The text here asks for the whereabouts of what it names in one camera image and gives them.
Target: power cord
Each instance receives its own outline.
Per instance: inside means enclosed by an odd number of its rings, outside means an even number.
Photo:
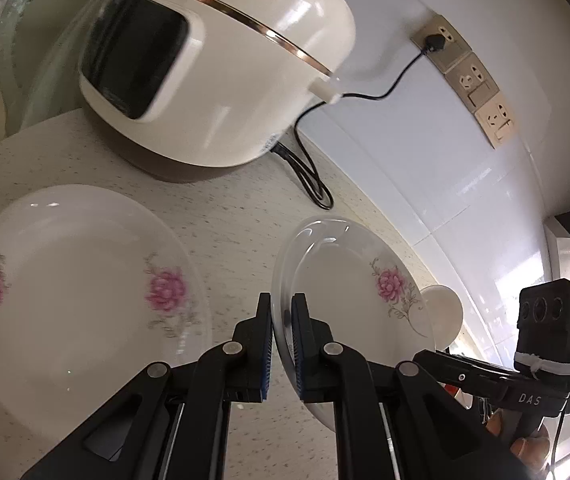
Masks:
[[[347,92],[341,95],[341,99],[345,97],[356,97],[358,99],[367,99],[368,101],[382,101],[386,97],[388,97],[398,86],[403,76],[407,73],[407,71],[412,68],[412,65],[416,63],[419,59],[421,59],[425,54],[428,52],[438,52],[443,50],[445,47],[445,37],[441,36],[440,34],[431,34],[425,38],[425,44],[421,49],[421,52],[417,54],[414,59],[412,59],[406,67],[401,71],[401,73],[396,77],[394,84],[389,87],[389,89],[382,93],[381,95],[367,95],[367,94],[359,94],[357,92]],[[315,105],[310,106],[307,110],[303,111],[296,120],[294,121],[293,126],[293,133],[294,139],[296,139],[296,143],[300,148],[300,151],[303,152],[305,158],[309,165],[307,165],[296,153],[290,150],[287,146],[285,146],[281,142],[277,142],[274,147],[270,150],[272,153],[280,156],[285,162],[287,162],[296,176],[299,178],[300,183],[305,189],[305,192],[310,197],[312,202],[314,202],[319,208],[325,209],[329,211],[332,207],[334,207],[334,197],[330,192],[329,188],[325,185],[325,183],[321,180],[320,175],[318,174],[318,170],[316,169],[316,165],[312,160],[312,157],[309,155],[308,151],[305,149],[303,142],[300,139],[300,132],[299,132],[299,124],[300,121],[308,115],[309,113],[313,112],[314,110],[318,110],[321,106],[326,105],[327,103],[321,101],[316,103]]]
[[[561,435],[561,427],[563,426],[563,419],[565,419],[565,408],[561,412],[561,417],[558,420],[556,427],[556,436],[554,437],[554,444],[552,445],[552,457],[550,458],[550,471],[552,472],[552,479],[556,480],[556,446],[558,446],[558,438]]]

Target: electrical outlet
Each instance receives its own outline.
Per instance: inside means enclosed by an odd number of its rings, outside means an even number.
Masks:
[[[495,148],[516,131],[514,115],[501,92],[482,105],[474,116]]]
[[[498,93],[498,86],[473,52],[445,74],[445,79],[474,113]]]
[[[423,48],[425,38],[430,34],[442,34],[445,37],[445,47],[440,52],[428,52],[427,57],[432,60],[436,67],[447,73],[460,60],[472,52],[472,48],[466,43],[462,36],[456,31],[452,24],[440,14],[435,15],[424,28],[419,30],[412,41]]]

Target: floral plate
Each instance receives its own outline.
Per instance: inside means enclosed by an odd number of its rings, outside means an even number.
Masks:
[[[0,214],[0,401],[46,438],[150,362],[198,359],[210,325],[187,252],[137,202],[56,186]]]
[[[434,350],[427,309],[412,276],[387,244],[364,226],[336,216],[303,221],[283,244],[271,282],[271,316],[281,361],[296,387],[289,308],[304,292],[312,318],[369,361],[395,366]],[[308,404],[334,430],[330,404]]]

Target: finger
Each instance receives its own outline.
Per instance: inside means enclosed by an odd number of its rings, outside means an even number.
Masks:
[[[550,432],[548,431],[548,428],[545,426],[545,424],[540,425],[540,430],[537,437],[546,438],[548,440],[550,439]]]
[[[528,468],[538,472],[550,453],[550,440],[547,437],[519,438],[510,449]]]
[[[486,423],[486,430],[488,430],[494,436],[499,436],[501,434],[501,413],[495,412],[494,415],[490,417],[488,423]]]

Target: speckled countertop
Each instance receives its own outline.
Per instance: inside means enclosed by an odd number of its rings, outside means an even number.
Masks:
[[[312,147],[311,152],[334,192],[334,212],[382,237],[419,287],[435,283],[370,200],[318,150]],[[0,144],[0,212],[28,192],[58,184],[118,191],[174,230],[206,285],[215,344],[231,336],[238,320],[254,315],[259,293],[270,289],[281,241],[300,221],[321,212],[283,161],[272,155],[207,182],[158,182],[111,153],[81,110]],[[31,434],[0,405],[0,480],[18,479],[54,444]],[[267,402],[233,406],[225,479],[236,478],[336,478],[334,434],[299,402],[277,357]]]

